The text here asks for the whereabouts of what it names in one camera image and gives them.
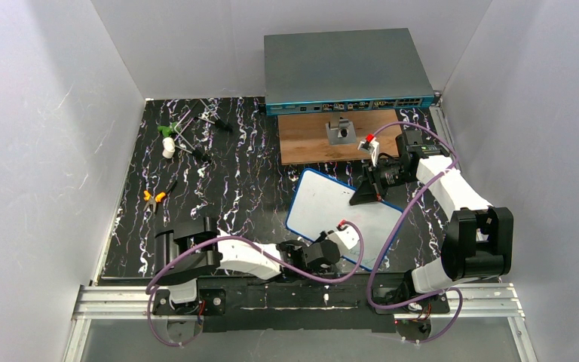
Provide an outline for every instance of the white wall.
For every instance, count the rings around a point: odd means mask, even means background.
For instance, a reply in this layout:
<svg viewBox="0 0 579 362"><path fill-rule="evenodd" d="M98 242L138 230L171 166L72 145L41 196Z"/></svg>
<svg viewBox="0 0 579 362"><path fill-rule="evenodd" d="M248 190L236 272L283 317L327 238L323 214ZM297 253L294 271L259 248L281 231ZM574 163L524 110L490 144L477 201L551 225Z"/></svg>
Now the white wall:
<svg viewBox="0 0 579 362"><path fill-rule="evenodd" d="M579 2L494 0L444 101L468 180L514 213L539 360L579 360Z"/></svg>
<svg viewBox="0 0 579 362"><path fill-rule="evenodd" d="M0 1L0 361L63 356L144 103L89 1Z"/></svg>
<svg viewBox="0 0 579 362"><path fill-rule="evenodd" d="M263 36L409 28L434 89L491 0L93 0L144 97L265 94Z"/></svg>

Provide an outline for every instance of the green object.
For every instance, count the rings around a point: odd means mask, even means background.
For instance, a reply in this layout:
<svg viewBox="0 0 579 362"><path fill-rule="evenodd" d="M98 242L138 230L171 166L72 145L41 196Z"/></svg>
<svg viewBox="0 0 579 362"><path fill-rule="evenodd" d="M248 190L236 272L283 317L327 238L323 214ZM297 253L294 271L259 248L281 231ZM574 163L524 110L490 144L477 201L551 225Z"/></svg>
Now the green object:
<svg viewBox="0 0 579 362"><path fill-rule="evenodd" d="M158 126L158 131L161 132L163 137L169 137L172 133L176 133L176 123L170 123L169 126Z"/></svg>

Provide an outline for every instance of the gray floor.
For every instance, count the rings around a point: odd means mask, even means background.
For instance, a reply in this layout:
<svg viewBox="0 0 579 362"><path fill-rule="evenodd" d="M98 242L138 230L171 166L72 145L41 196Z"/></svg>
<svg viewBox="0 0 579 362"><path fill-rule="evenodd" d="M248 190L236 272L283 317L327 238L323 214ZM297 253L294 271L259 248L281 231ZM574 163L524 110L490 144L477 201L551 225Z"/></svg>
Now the gray floor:
<svg viewBox="0 0 579 362"><path fill-rule="evenodd" d="M434 329L441 328L441 321ZM84 361L518 361L506 318L459 318L442 338L426 345L397 334L365 330L252 330L206 333L184 349L161 345L147 322L92 321Z"/></svg>

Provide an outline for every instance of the marble tabletop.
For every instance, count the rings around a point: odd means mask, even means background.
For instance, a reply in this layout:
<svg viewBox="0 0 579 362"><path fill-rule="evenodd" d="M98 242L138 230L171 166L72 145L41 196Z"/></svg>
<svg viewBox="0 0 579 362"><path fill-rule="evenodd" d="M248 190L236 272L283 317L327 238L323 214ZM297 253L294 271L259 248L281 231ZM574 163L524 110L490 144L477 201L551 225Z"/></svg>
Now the marble tabletop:
<svg viewBox="0 0 579 362"><path fill-rule="evenodd" d="M258 112L262 98L202 101L147 102L99 284L129 280L138 280L141 284L143 279L146 284L146 278L155 272L153 234L172 222L211 216L219 219L220 229L256 242L296 239L297 235L285 229L285 219L296 184L306 167L350 186L359 186L361 161L281 165L277 119ZM214 112L232 125L233 133L204 121L191 121L184 132L190 142L211 155L211 163L200 164L182 152L170 160L161 155L163 137L158 132L159 125L181 119L185 125L201 113L211 119ZM400 121L434 129L428 109L395 112ZM158 205L157 213L144 212L143 190L158 193L174 180L177 180L176 187ZM392 188L386 201L402 209L421 186L410 183ZM438 203L426 193L403 224L381 270L405 272L436 259L440 255L439 244L446 221ZM343 263L342 268L349 266Z"/></svg>

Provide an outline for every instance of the wooden block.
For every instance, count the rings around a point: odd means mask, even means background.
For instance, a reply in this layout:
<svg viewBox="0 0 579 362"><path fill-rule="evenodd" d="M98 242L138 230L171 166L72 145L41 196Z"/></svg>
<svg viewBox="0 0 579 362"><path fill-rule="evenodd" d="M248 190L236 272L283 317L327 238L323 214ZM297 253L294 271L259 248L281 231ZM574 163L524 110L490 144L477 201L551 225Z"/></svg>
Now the wooden block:
<svg viewBox="0 0 579 362"><path fill-rule="evenodd" d="M369 159L369 154L358 150L358 143L368 134L381 126L398 121L393 109L376 111L357 111L341 113L341 116L354 123L357 141L350 145L329 144L325 124L329 113L307 115L279 115L278 133L280 136L281 164L310 164L329 161L353 161ZM393 126L378 135L381 152L397 156L396 136L400 127Z"/></svg>

